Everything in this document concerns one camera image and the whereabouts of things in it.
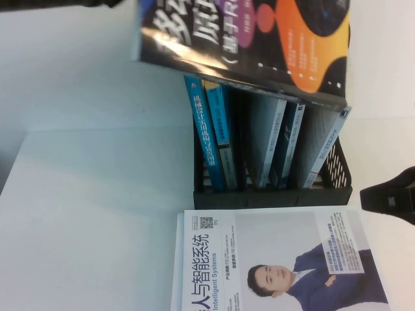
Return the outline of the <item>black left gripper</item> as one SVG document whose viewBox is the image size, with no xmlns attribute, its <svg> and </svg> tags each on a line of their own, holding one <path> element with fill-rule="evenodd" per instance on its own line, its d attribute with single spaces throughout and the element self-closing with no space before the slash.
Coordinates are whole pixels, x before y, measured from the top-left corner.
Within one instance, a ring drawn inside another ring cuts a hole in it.
<svg viewBox="0 0 415 311">
<path fill-rule="evenodd" d="M 115 8 L 123 4 L 125 0 L 85 0 L 82 2 L 82 6 L 88 8 L 95 8 L 100 6 L 106 6 L 108 8 Z"/>
</svg>

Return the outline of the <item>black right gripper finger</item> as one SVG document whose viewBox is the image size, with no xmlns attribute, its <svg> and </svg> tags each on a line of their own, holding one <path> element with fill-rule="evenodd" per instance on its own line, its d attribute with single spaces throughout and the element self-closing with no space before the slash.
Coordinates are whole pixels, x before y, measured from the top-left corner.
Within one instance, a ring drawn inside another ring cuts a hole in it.
<svg viewBox="0 0 415 311">
<path fill-rule="evenodd" d="M 394 216 L 414 225 L 414 205 L 409 197 L 361 196 L 361 207 L 365 211 Z"/>
<path fill-rule="evenodd" d="M 414 167 L 402 171 L 399 175 L 384 183 L 365 188 L 360 191 L 361 197 L 376 198 L 394 189 L 404 189 L 414 183 Z"/>
</svg>

